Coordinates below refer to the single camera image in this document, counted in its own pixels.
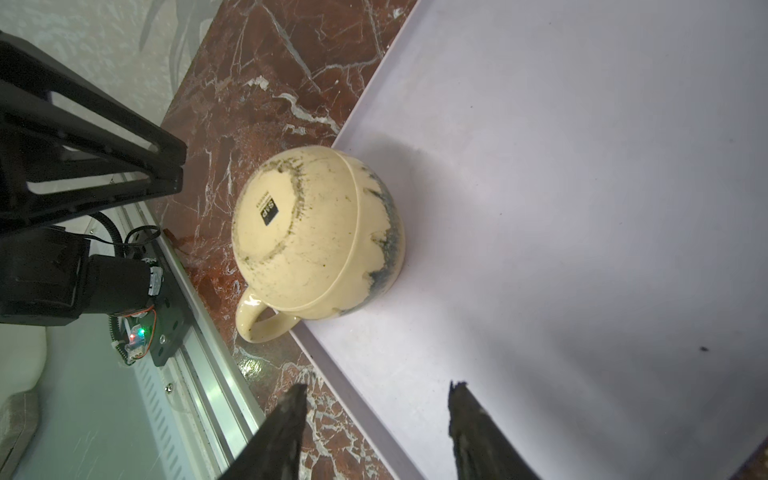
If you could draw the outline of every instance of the black label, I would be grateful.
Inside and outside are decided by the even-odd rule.
[[[266,199],[266,205],[261,209],[261,218],[264,220],[264,225],[269,225],[272,219],[277,215],[277,205],[272,197]]]

